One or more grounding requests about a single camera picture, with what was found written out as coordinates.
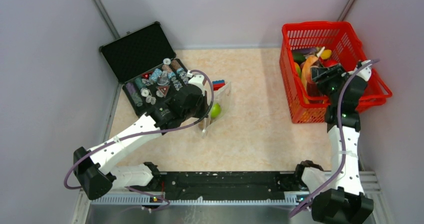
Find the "green toy apple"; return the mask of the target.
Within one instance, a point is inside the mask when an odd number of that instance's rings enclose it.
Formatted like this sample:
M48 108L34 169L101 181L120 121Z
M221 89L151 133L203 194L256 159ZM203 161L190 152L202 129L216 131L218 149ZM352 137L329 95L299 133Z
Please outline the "green toy apple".
M217 118L222 112L221 106L219 103L216 103L213 105L210 111L210 117L211 118Z

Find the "clear zip top bag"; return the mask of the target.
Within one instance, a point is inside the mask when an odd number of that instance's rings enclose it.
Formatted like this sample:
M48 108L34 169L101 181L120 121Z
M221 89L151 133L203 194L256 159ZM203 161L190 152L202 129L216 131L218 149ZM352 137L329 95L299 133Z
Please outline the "clear zip top bag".
M208 116L198 124L202 138L205 138L212 126L215 126L215 123L228 112L232 100L232 83L230 81L216 80L212 82L212 85L213 106Z

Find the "dark green toy vegetable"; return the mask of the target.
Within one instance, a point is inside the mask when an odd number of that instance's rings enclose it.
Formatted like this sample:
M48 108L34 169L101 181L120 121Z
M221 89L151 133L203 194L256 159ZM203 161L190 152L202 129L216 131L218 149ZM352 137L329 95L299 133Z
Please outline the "dark green toy vegetable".
M296 62L297 64L301 64L301 63L305 62L305 60L306 60L305 55L302 54L302 53L292 52L292 56L293 56L294 62Z

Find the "purple toy eggplant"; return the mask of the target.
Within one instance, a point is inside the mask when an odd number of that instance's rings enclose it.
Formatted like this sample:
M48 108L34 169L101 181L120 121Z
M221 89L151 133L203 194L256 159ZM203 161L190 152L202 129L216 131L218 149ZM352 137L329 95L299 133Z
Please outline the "purple toy eggplant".
M308 47L308 48L299 48L293 49L292 53L298 53L302 55L314 54L319 51L319 47Z

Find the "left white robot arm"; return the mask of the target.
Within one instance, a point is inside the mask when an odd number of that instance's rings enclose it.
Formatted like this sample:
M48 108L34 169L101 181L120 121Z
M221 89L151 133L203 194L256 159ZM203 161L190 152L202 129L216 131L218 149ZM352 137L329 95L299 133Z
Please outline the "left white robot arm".
M137 121L108 141L89 149L80 147L73 153L73 166L67 172L67 189L71 173L89 200L103 197L114 189L142 186L154 191L160 186L159 172L152 163L117 167L117 164L150 140L196 125L213 106L205 85L213 87L208 76L200 70L188 72L188 84L169 99L154 104Z

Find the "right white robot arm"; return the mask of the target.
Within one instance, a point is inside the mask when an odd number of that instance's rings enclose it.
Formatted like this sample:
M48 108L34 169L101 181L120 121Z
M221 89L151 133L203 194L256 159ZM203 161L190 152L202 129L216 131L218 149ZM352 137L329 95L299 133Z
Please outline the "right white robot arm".
M289 213L293 218L310 209L312 219L323 224L362 224L372 214L374 202L365 196L360 181L358 143L361 131L356 108L372 76L371 66L378 59L359 61L346 71L341 64L327 68L312 67L312 81L330 105L324 120L332 149L331 176L312 161L303 161L293 184L310 194Z

